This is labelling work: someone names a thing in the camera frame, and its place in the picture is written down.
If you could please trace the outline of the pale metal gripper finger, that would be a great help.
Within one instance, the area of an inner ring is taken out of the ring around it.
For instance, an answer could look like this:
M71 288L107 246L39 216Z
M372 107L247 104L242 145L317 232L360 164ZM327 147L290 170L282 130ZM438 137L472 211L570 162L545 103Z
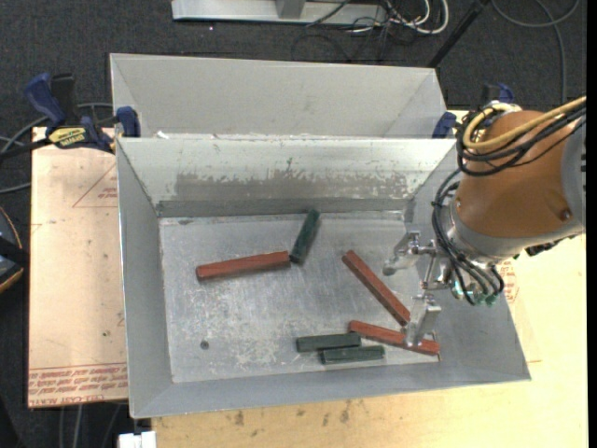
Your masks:
M431 259L436 255L437 247L433 240L423 245L419 231L408 231L394 246L393 254L384 262L382 273L390 276L413 267L420 258Z
M410 322L406 326L406 345L419 346L425 335L435 329L441 306L432 294L417 295L413 299Z

